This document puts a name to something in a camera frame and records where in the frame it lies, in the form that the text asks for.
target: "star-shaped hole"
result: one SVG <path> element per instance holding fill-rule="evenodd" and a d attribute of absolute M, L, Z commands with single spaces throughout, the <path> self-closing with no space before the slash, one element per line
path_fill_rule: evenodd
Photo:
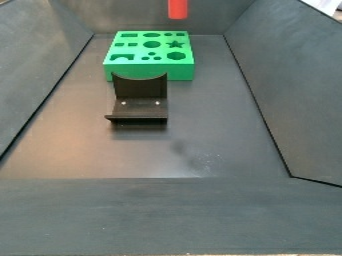
<path fill-rule="evenodd" d="M 179 43 L 177 41 L 173 41 L 172 43 L 167 43 L 169 45 L 169 48 L 183 48 L 181 45 L 184 43 Z"/>

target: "black plastic holder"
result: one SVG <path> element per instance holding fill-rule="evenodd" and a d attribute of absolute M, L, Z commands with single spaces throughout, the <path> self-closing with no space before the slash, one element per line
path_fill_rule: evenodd
<path fill-rule="evenodd" d="M 129 79 L 112 73 L 116 100 L 110 115 L 119 125 L 164 125 L 168 119 L 167 73 L 149 79 Z"/>

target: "gray floor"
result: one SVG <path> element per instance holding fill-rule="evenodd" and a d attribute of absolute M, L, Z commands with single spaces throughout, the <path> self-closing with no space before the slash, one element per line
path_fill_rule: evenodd
<path fill-rule="evenodd" d="M 169 82 L 164 131 L 120 130 L 97 36 L 0 165 L 0 178 L 184 178 L 286 176 L 221 36 L 193 36 L 192 82 Z"/>
<path fill-rule="evenodd" d="M 196 79 L 171 83 L 157 133 L 102 118 L 108 44 L 92 40 L 2 159 L 0 255 L 340 253 L 342 190 L 288 178 L 223 38 L 192 37 Z"/>

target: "green block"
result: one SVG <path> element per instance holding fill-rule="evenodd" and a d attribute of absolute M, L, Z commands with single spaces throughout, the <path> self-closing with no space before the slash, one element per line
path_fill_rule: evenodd
<path fill-rule="evenodd" d="M 110 73 L 145 79 L 167 72 L 168 80 L 192 80 L 195 61 L 185 31 L 119 31 L 104 62 Z"/>

